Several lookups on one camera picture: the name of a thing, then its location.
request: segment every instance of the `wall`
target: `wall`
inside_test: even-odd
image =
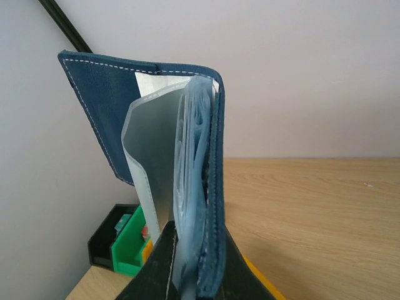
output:
[[[226,156],[400,155],[398,1],[59,4],[97,53],[217,69]]]
[[[0,298],[64,299],[118,181],[58,63],[72,49],[38,1],[0,3]]]

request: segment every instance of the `wooden tabletop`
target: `wooden tabletop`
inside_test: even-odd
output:
[[[400,159],[226,159],[226,224],[287,299],[400,299]],[[91,267],[68,300],[130,277]]]

